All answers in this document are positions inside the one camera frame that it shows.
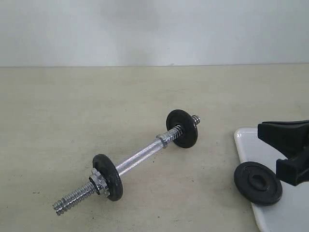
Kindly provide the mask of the black weight plate far end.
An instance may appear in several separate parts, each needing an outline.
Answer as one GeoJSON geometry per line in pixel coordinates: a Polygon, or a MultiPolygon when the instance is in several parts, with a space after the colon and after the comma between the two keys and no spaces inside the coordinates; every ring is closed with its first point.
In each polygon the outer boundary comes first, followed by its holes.
{"type": "Polygon", "coordinates": [[[197,124],[199,123],[199,116],[190,115],[181,109],[173,110],[166,119],[168,138],[179,147],[191,148],[197,142],[197,124]]]}

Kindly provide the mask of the chrome threaded dumbbell bar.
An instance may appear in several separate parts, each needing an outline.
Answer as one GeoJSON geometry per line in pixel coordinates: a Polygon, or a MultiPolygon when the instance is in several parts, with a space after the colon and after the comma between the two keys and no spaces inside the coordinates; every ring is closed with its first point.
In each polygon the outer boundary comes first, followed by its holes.
{"type": "MultiPolygon", "coordinates": [[[[168,131],[157,135],[156,138],[148,145],[133,153],[133,155],[120,162],[119,164],[114,164],[119,173],[119,176],[121,177],[123,174],[127,173],[129,170],[136,167],[138,164],[145,161],[156,152],[166,148],[169,143],[173,142],[170,138],[168,138],[168,135],[168,131]]],[[[53,204],[53,209],[55,210],[55,213],[60,216],[94,193],[96,193],[95,188],[89,180],[86,184],[56,201],[53,204]]]]}

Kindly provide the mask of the white rectangular tray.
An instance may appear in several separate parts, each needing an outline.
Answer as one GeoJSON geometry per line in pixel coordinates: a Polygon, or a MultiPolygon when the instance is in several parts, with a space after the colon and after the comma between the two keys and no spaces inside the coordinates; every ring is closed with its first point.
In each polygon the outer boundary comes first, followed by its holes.
{"type": "MultiPolygon", "coordinates": [[[[257,128],[240,128],[234,133],[241,163],[254,161],[276,171],[276,160],[285,156],[260,140],[257,128]]],[[[294,187],[282,182],[282,198],[274,205],[252,203],[257,227],[262,232],[307,232],[309,230],[309,183],[294,187]]]]}

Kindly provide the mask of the chrome star collar nut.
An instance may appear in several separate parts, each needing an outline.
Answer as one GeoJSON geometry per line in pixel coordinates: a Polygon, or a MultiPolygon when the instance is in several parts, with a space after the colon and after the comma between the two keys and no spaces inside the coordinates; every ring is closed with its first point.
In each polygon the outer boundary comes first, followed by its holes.
{"type": "Polygon", "coordinates": [[[93,184],[95,188],[95,192],[98,195],[105,195],[108,197],[110,195],[108,185],[106,180],[104,179],[103,175],[96,169],[93,168],[91,171],[91,175],[89,177],[90,182],[93,184]]]}

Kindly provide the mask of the black weight plate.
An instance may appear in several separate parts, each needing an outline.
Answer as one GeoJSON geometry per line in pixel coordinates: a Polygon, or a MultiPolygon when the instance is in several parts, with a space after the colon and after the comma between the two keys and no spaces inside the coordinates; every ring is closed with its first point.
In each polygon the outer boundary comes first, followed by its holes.
{"type": "Polygon", "coordinates": [[[123,185],[113,162],[106,155],[97,154],[94,156],[92,164],[107,183],[110,193],[108,199],[112,202],[120,200],[123,196],[123,185]]]}
{"type": "Polygon", "coordinates": [[[282,184],[275,173],[258,162],[247,161],[234,171],[234,183],[238,191],[250,202],[270,206],[282,197],[282,184]]]}

